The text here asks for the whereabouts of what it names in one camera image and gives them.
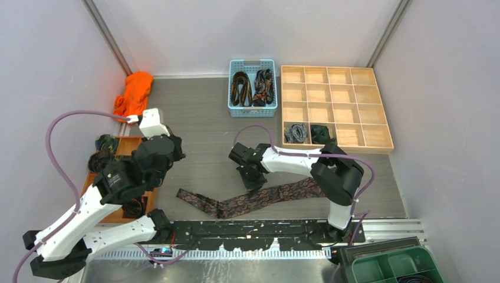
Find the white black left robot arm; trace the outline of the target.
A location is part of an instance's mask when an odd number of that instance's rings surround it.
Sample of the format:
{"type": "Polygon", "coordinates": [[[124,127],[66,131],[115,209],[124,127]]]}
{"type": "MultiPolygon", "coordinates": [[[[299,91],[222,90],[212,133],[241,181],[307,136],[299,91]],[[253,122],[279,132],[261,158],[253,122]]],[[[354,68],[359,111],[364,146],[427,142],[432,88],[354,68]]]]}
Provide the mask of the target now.
{"type": "Polygon", "coordinates": [[[158,108],[126,117],[138,123],[143,141],[129,157],[110,162],[75,204],[52,225],[23,236],[36,277],[62,280],[82,270],[96,256],[130,244],[165,243],[173,225],[160,209],[105,231],[93,228],[132,199],[161,186],[173,164],[184,158],[182,141],[163,123],[158,108]]]}

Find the brown paisley patterned tie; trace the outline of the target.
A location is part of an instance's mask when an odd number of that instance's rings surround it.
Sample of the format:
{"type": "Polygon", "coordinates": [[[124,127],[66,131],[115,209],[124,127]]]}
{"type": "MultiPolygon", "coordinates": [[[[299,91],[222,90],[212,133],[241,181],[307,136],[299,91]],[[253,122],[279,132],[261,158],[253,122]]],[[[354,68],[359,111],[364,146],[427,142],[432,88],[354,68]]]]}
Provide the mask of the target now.
{"type": "Polygon", "coordinates": [[[325,194],[317,182],[309,177],[294,183],[261,188],[222,201],[184,189],[179,189],[176,197],[213,218],[230,219],[246,215],[275,203],[324,198],[325,194]]]}

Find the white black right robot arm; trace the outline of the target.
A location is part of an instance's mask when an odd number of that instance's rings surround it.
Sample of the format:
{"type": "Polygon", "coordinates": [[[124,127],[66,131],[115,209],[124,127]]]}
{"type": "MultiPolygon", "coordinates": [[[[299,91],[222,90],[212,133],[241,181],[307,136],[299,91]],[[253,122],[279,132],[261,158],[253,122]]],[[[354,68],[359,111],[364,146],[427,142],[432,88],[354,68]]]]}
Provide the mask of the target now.
{"type": "Polygon", "coordinates": [[[310,177],[330,201],[327,233],[334,242],[350,234],[351,208],[364,176],[363,168],[330,142],[321,149],[293,150],[261,143],[256,148],[236,143],[229,158],[238,167],[245,188],[252,192],[267,182],[265,174],[288,172],[310,177]]]}

